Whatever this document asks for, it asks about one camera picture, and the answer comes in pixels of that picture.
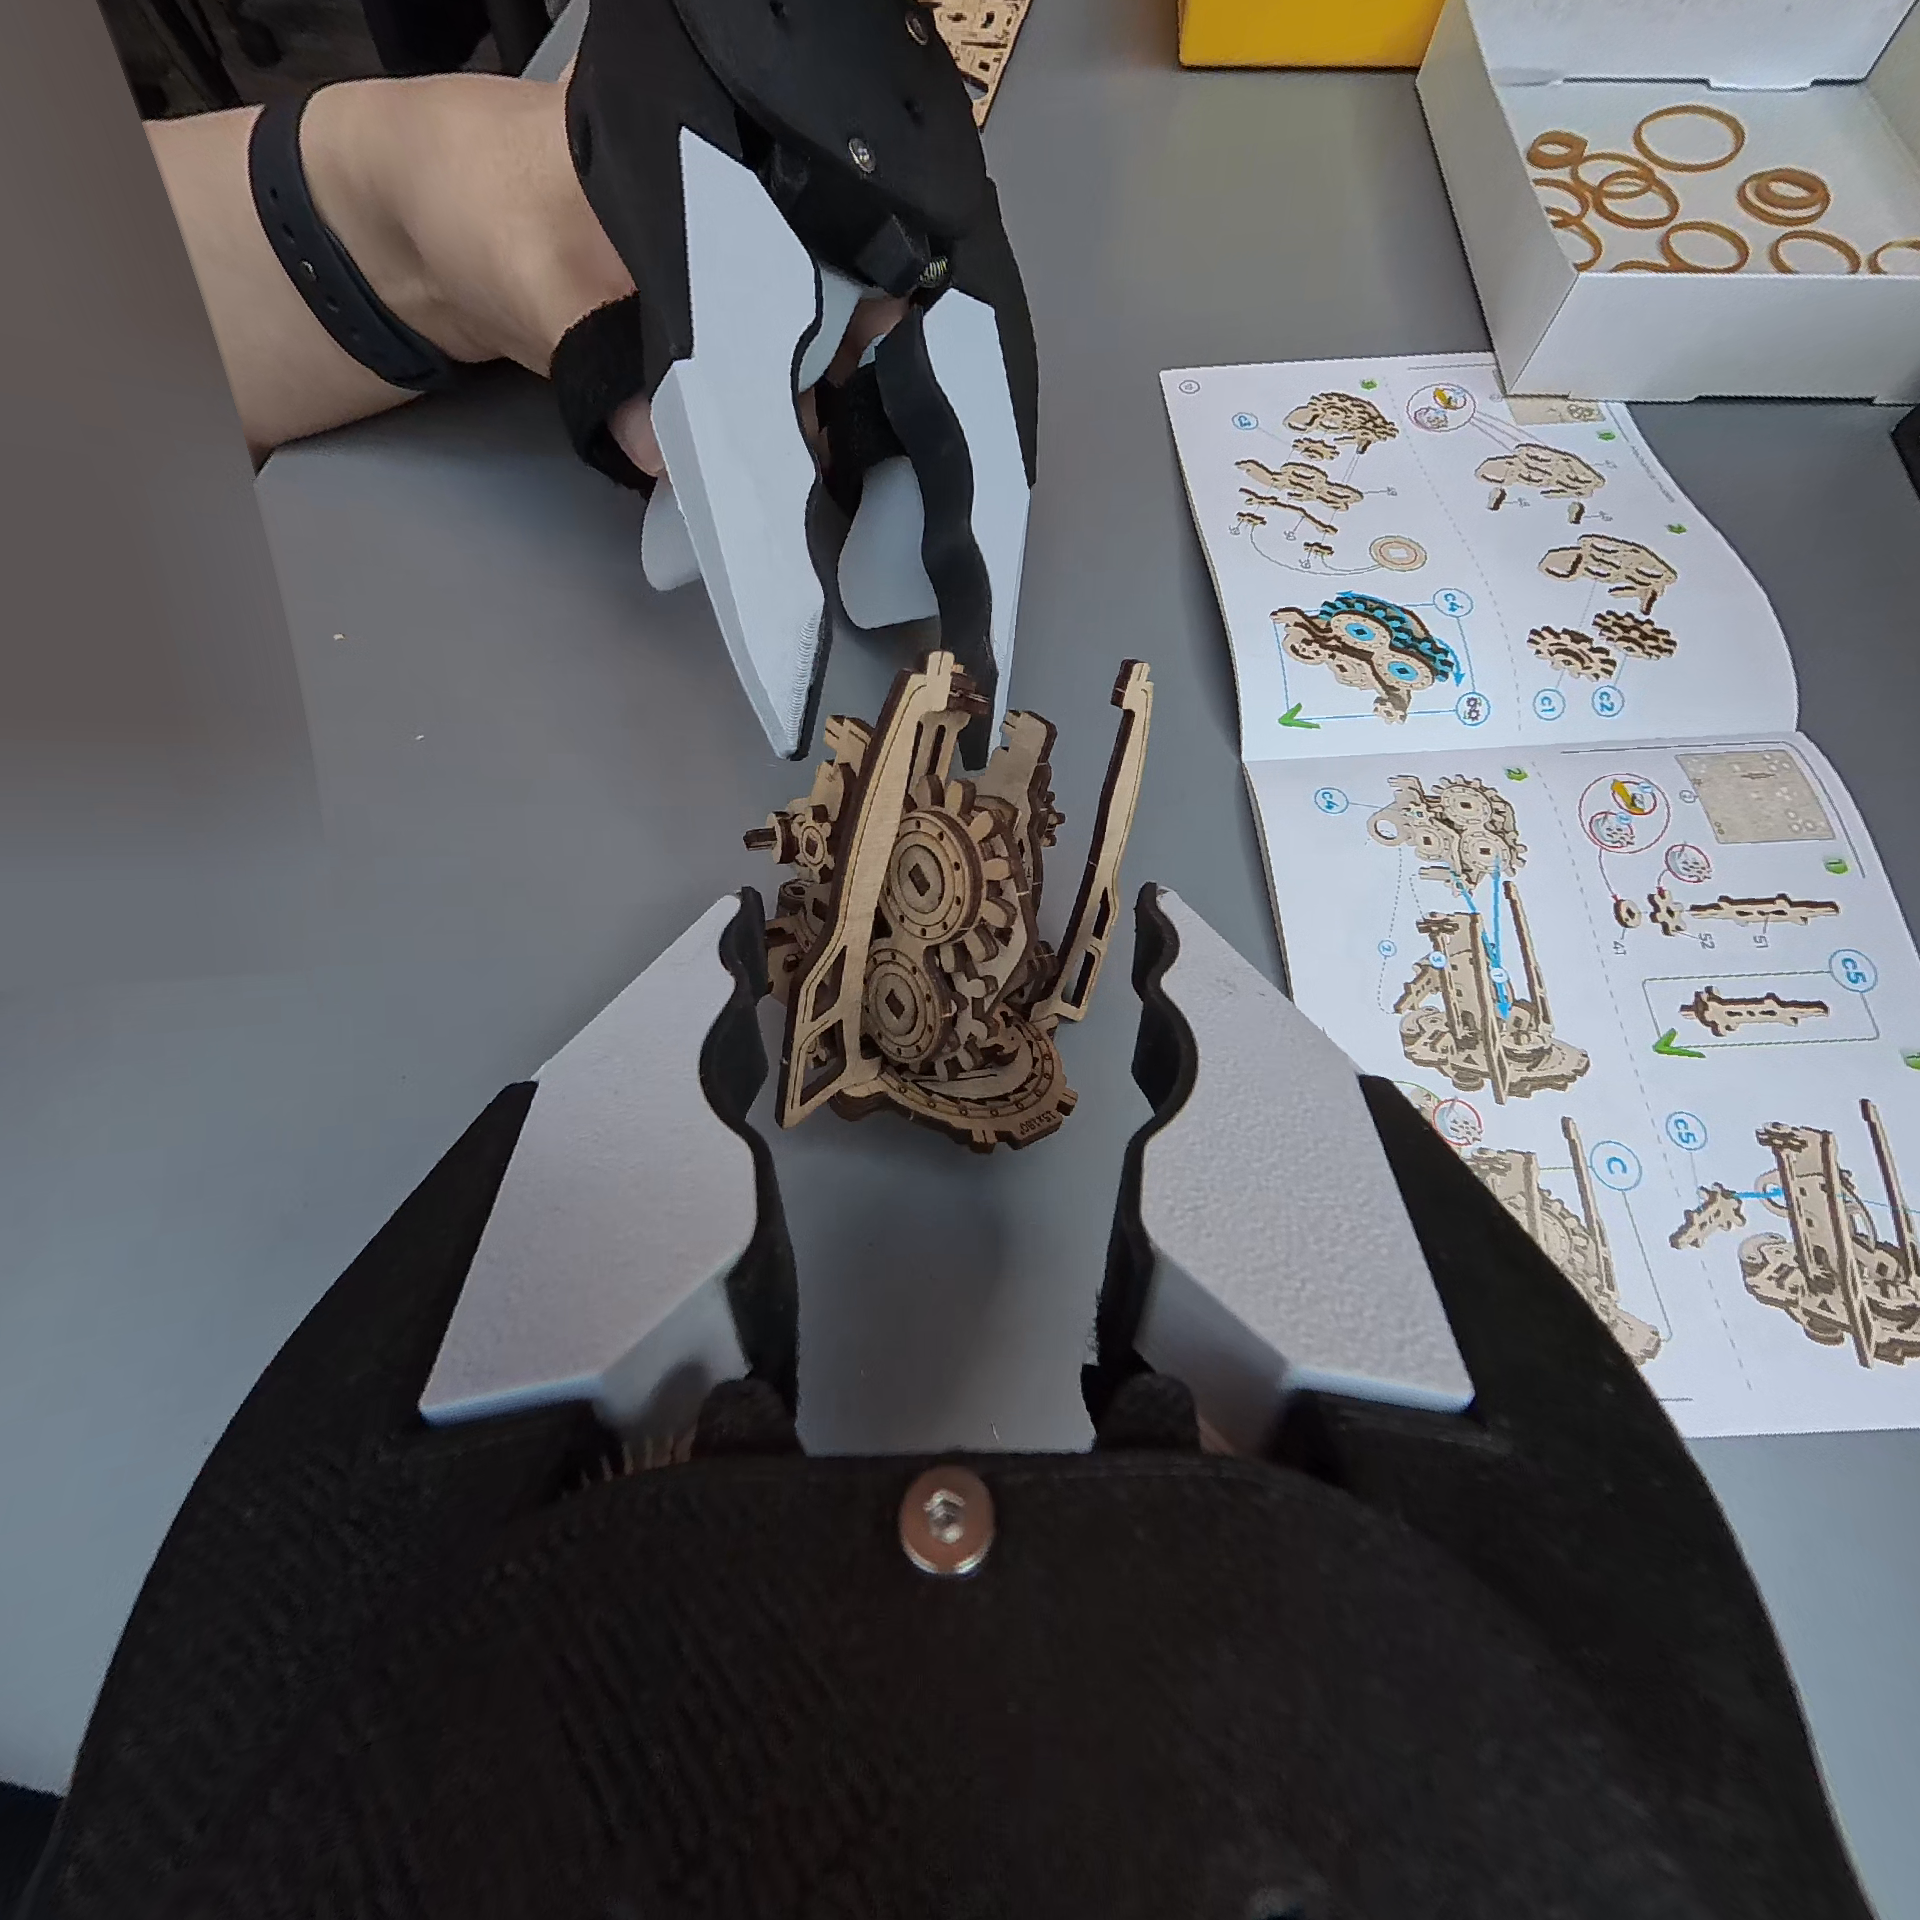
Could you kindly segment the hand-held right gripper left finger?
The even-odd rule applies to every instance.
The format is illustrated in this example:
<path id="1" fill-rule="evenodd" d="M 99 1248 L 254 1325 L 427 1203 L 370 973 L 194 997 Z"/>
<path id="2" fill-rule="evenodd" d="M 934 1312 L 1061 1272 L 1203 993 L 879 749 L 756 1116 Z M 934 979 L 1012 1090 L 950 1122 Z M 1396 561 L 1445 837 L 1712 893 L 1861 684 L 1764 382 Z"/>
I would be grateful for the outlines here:
<path id="1" fill-rule="evenodd" d="M 538 1076 L 418 1408 L 588 1402 L 684 1433 L 711 1385 L 798 1400 L 799 1294 L 771 1149 L 760 898 L 723 897 Z"/>

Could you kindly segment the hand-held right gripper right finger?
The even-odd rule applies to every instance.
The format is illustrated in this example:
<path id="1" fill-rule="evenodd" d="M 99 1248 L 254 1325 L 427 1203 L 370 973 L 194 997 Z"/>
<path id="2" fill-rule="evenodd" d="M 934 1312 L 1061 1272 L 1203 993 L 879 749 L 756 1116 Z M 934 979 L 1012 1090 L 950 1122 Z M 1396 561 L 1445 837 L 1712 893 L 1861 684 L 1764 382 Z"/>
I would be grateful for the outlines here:
<path id="1" fill-rule="evenodd" d="M 1127 1144 L 1095 1309 L 1088 1411 L 1146 1365 L 1234 1451 L 1320 1390 L 1455 1413 L 1471 1380 L 1352 1060 L 1187 901 L 1135 904 Z"/>

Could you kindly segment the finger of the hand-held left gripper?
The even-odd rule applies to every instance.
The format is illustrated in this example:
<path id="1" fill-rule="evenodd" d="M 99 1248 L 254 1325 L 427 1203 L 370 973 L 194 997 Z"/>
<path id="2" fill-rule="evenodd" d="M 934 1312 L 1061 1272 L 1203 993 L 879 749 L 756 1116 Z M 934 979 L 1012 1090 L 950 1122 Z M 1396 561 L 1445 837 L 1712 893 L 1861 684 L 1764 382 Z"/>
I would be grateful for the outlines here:
<path id="1" fill-rule="evenodd" d="M 693 348 L 661 379 L 653 433 L 735 674 L 795 758 L 826 638 L 798 411 L 823 284 L 752 170 L 687 128 L 679 162 Z"/>
<path id="2" fill-rule="evenodd" d="M 872 469 L 872 625 L 936 617 L 991 720 L 963 761 L 986 766 L 1005 715 L 1028 481 L 991 309 L 947 292 L 885 333 L 872 370 L 900 453 Z"/>

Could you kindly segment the wooden gear mechanism model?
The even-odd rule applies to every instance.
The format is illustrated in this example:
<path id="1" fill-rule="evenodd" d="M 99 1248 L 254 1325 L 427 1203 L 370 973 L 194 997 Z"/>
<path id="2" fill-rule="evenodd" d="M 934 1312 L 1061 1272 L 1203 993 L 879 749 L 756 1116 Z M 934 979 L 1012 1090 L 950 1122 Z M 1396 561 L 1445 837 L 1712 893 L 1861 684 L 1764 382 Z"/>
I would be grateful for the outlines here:
<path id="1" fill-rule="evenodd" d="M 766 930 L 787 1008 L 779 1122 L 818 1108 L 899 1112 L 976 1153 L 1061 1129 L 1074 1093 L 1054 1040 L 1076 1022 L 1119 912 L 1152 714 L 1147 662 L 1125 661 L 1088 864 L 1061 945 L 1040 938 L 1054 843 L 1054 725 L 1003 720 L 978 774 L 955 755 L 987 700 L 947 651 L 891 684 L 876 725 L 832 715 L 804 798 L 746 837 L 795 872 Z"/>

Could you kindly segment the grey desk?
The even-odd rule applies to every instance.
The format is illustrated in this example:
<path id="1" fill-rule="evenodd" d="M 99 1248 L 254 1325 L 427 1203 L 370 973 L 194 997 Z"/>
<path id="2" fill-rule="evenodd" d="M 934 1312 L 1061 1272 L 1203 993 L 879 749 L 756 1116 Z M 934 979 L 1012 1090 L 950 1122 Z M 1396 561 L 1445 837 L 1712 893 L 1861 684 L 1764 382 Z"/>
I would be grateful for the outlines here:
<path id="1" fill-rule="evenodd" d="M 1406 77 L 1181 70 L 1167 5 L 1036 5 L 987 126 L 1043 357 L 1020 704 L 1061 725 L 1046 898 L 1080 866 L 1119 657 L 1158 701 L 1127 884 L 1280 976 L 1231 666 L 1158 373 L 1486 345 Z M 1893 409 L 1636 409 L 1776 605 L 1803 725 L 1915 922 L 1915 499 Z M 128 1606 L 254 1378 L 510 1078 L 716 897 L 802 780 L 621 496 L 492 374 L 260 475 L 335 862 L 306 973 L 30 998 L 5 1145 L 5 1780 L 63 1787 Z M 1131 934 L 1070 1029 L 1076 1116 L 978 1160 L 772 1134 L 814 1449 L 1076 1449 L 1140 1116 Z M 1915 1806 L 1915 1435 L 1696 1449 L 1874 1886 Z"/>

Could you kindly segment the person's left hand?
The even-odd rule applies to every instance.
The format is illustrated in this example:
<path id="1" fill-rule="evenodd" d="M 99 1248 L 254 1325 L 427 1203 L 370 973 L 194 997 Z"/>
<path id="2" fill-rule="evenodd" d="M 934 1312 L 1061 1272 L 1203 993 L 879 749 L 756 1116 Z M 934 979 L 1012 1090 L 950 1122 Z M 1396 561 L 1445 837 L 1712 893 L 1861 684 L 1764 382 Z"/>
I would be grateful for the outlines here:
<path id="1" fill-rule="evenodd" d="M 380 82 L 381 301 L 461 364 L 550 374 L 563 337 L 632 292 L 579 184 L 563 82 Z"/>

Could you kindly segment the laser-cut plywood sheet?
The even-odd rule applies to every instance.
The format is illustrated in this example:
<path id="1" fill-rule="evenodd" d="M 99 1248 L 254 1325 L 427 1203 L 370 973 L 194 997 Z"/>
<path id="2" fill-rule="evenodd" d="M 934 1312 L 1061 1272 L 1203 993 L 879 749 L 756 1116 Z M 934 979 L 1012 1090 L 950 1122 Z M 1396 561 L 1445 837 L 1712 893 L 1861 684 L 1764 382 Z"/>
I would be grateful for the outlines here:
<path id="1" fill-rule="evenodd" d="M 983 126 L 1016 45 L 1028 2 L 933 2 L 930 10 L 966 84 L 973 122 Z"/>

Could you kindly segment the black wristband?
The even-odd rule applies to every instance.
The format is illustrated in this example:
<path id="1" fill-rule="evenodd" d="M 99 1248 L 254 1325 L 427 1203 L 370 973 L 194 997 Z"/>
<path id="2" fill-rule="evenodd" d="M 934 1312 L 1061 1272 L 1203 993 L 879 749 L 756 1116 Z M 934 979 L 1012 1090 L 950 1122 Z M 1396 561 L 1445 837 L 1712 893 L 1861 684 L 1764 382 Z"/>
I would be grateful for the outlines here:
<path id="1" fill-rule="evenodd" d="M 315 94 L 269 102 L 254 122 L 247 170 L 256 218 L 277 260 L 326 337 L 355 364 L 410 393 L 444 393 L 463 368 L 399 320 L 326 229 L 301 161 L 301 116 Z"/>

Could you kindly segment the white assembly instruction booklet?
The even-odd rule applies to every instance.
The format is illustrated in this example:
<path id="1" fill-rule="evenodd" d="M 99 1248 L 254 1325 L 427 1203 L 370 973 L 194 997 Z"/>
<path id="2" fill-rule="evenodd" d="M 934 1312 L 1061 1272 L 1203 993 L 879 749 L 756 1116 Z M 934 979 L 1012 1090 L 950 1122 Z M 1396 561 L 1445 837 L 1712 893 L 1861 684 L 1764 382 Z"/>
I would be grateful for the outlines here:
<path id="1" fill-rule="evenodd" d="M 1307 1018 L 1683 1433 L 1914 1429 L 1915 947 L 1735 549 L 1491 355 L 1162 386 Z"/>

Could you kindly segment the yellow plastic bin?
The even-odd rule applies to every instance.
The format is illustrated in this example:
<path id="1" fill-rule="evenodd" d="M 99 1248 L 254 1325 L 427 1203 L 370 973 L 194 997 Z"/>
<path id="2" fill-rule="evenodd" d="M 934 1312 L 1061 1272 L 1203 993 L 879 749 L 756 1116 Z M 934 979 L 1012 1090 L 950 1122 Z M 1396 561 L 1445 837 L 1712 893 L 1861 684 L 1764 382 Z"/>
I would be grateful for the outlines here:
<path id="1" fill-rule="evenodd" d="M 1418 69 L 1440 0 L 1178 5 L 1179 61 L 1203 69 Z"/>

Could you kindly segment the white cardboard box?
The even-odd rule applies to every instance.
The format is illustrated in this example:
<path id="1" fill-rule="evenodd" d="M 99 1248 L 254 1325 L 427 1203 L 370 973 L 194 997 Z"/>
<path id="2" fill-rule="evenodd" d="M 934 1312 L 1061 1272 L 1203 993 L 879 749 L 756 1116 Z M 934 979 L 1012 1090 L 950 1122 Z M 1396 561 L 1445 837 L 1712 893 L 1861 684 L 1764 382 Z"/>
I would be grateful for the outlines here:
<path id="1" fill-rule="evenodd" d="M 1915 401 L 1907 2 L 1445 5 L 1418 77 L 1510 393 Z"/>

